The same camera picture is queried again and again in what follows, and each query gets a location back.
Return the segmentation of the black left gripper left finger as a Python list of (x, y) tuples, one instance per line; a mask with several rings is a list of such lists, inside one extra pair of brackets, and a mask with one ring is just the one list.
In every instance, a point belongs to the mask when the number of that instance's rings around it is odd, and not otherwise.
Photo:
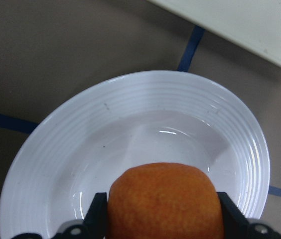
[(106, 234), (108, 229), (107, 193), (96, 193), (84, 218), (90, 234)]

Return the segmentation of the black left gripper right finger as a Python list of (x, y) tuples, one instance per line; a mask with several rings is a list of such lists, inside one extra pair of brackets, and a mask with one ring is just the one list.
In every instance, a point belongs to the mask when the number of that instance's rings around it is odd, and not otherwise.
[(218, 192), (225, 234), (247, 234), (249, 222), (227, 193)]

